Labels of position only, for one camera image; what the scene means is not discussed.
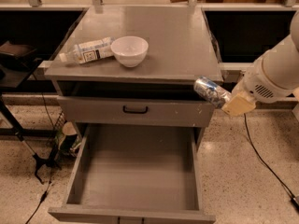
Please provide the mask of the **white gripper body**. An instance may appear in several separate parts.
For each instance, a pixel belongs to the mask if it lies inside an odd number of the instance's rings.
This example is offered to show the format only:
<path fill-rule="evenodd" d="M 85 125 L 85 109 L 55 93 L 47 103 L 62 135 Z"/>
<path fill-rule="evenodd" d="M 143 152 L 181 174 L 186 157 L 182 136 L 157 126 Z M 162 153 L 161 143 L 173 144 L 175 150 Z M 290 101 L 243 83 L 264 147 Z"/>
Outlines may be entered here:
<path fill-rule="evenodd" d="M 257 59 L 233 88 L 233 96 L 245 91 L 256 102 L 274 103 L 294 91 L 294 62 Z"/>

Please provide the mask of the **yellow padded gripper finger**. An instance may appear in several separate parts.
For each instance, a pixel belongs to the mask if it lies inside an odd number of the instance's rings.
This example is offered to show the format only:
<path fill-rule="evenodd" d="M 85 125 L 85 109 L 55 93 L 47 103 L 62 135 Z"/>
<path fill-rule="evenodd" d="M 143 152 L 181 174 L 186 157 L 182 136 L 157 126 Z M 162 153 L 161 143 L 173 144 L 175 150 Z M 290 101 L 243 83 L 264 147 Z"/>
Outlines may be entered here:
<path fill-rule="evenodd" d="M 231 117 L 243 115 L 256 108 L 256 101 L 253 96 L 245 91 L 236 94 L 229 102 L 223 107 L 222 111 Z"/>

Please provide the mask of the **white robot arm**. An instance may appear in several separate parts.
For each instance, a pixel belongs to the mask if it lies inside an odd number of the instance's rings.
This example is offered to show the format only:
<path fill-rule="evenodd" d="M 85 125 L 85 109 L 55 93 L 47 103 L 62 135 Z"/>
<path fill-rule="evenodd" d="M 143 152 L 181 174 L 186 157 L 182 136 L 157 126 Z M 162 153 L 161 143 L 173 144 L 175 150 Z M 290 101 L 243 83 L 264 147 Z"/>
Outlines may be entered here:
<path fill-rule="evenodd" d="M 255 109 L 257 102 L 274 103 L 298 88 L 299 11 L 296 11 L 290 34 L 253 62 L 221 109 L 232 117 L 243 115 Z"/>

